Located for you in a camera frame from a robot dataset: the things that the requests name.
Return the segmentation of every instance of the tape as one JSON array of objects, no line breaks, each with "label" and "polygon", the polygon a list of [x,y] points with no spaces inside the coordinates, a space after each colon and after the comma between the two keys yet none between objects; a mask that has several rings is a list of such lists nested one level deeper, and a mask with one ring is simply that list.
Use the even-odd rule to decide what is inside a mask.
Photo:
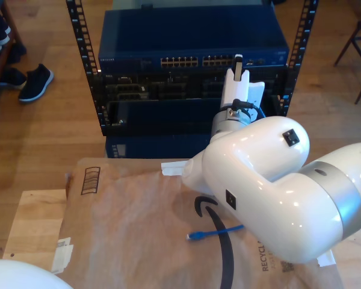
[{"label": "tape", "polygon": [[328,250],[317,258],[320,267],[330,266],[336,264],[332,250]]},{"label": "tape", "polygon": [[70,241],[71,238],[58,240],[54,263],[52,264],[52,274],[59,274],[68,266],[73,250],[73,245],[70,245]]},{"label": "tape", "polygon": [[181,176],[187,161],[172,161],[162,163],[162,174],[164,176]]}]

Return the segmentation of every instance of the wooden table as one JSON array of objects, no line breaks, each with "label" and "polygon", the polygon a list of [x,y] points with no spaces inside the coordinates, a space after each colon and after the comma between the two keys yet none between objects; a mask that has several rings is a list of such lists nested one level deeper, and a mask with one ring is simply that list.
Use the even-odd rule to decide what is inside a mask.
[{"label": "wooden table", "polygon": [[[51,270],[66,207],[66,190],[24,191],[3,259]],[[361,230],[333,248],[345,289],[361,289]]]}]

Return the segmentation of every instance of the black smile logo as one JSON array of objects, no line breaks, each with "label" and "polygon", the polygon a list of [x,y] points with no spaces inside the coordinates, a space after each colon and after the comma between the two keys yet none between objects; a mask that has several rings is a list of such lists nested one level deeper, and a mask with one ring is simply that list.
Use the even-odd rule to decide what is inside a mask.
[{"label": "black smile logo", "polygon": [[[211,199],[210,197],[204,197],[204,196],[196,197],[194,201],[194,206],[195,206],[195,211],[197,212],[199,217],[203,216],[202,208],[201,208],[202,202],[218,205],[218,203],[215,200]],[[217,231],[225,230],[226,227],[219,218],[218,214],[209,206],[206,206],[205,208],[209,213]],[[231,289],[234,278],[233,247],[231,245],[230,237],[227,232],[219,234],[218,236],[222,251],[222,279],[221,279],[220,289]]]}]

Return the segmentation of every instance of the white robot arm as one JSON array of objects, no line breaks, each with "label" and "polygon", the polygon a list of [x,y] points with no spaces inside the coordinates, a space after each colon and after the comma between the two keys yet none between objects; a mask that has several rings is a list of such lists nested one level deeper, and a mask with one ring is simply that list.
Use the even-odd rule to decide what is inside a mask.
[{"label": "white robot arm", "polygon": [[[226,76],[225,90],[232,82]],[[229,109],[223,111],[230,116]],[[310,146],[299,123],[275,116],[250,124],[242,111],[231,114],[239,116],[213,123],[210,144],[184,168],[184,184],[213,194],[270,251],[292,263],[315,259],[361,228],[361,143],[302,167]]]}]

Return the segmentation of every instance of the brown cardboard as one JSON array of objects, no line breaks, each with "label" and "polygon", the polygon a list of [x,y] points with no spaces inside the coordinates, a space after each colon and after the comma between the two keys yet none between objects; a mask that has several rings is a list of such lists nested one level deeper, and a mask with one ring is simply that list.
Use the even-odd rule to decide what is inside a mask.
[{"label": "brown cardboard", "polygon": [[239,223],[222,206],[207,202],[198,216],[199,194],[183,186],[180,177],[163,176],[160,164],[78,163],[60,231],[74,247],[61,279],[82,289],[342,288],[335,265],[283,262],[245,229],[228,235],[232,248],[227,243],[221,248],[220,239],[227,242],[227,236],[186,241],[187,233],[216,230],[214,212],[226,228]]}]

